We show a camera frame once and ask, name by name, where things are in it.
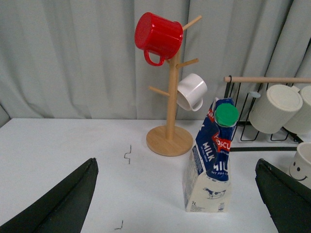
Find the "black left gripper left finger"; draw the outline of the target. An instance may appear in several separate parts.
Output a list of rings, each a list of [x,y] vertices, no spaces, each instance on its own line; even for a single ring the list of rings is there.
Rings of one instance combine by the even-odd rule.
[[[18,215],[1,225],[2,233],[79,233],[98,176],[90,158]]]

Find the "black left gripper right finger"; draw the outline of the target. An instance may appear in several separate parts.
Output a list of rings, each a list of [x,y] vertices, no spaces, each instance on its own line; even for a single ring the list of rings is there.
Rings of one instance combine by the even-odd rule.
[[[279,233],[311,231],[311,190],[264,159],[256,168],[256,183]]]

